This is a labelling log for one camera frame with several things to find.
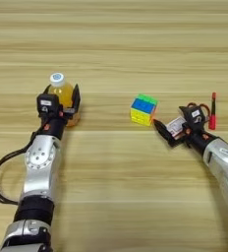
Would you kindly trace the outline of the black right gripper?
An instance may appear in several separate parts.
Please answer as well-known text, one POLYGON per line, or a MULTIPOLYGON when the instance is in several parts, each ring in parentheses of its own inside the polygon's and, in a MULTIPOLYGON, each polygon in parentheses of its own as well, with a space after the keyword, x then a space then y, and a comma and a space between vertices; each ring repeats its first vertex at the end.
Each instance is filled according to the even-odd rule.
MULTIPOLYGON (((190 114, 191 109, 186 106, 179 106, 184 115, 190 114)), ((170 147, 177 145, 172 134, 167 130, 166 126, 159 120, 153 120, 153 124, 157 132, 167 141, 170 147)), ((203 128, 192 128, 188 123, 183 124, 184 135, 180 138, 189 148, 195 149, 199 154, 203 154, 205 148, 216 139, 216 136, 209 134, 203 128)))

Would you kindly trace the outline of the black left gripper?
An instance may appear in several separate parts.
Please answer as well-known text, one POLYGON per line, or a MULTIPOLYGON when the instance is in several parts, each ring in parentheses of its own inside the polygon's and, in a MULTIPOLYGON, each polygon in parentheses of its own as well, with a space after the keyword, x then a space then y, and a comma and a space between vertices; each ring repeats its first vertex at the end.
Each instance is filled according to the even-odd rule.
MULTIPOLYGON (((45 88, 42 94, 48 94, 49 88, 50 85, 45 88)), ((58 112, 41 112, 39 114, 41 126, 38 134, 52 136, 61 140, 65 127, 68 125, 69 121, 76 118, 80 103, 81 94, 79 85, 75 85, 67 110, 59 110, 58 112)))

